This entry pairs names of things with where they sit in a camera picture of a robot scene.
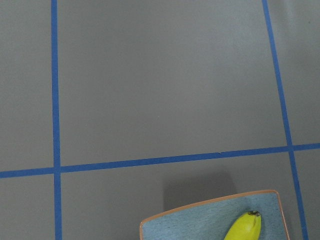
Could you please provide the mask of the square blue ceramic plate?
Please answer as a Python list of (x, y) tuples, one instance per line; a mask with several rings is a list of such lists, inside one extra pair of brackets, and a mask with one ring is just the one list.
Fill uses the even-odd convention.
[(261, 214), (261, 240), (288, 240), (279, 193), (257, 190), (171, 209), (144, 219), (141, 240), (222, 240), (235, 220), (249, 211)]

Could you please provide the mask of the yellow banana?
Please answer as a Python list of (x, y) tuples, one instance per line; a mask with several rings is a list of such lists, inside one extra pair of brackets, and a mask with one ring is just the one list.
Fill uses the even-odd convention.
[(224, 240), (258, 240), (261, 229), (261, 214), (256, 210), (248, 211), (235, 220)]

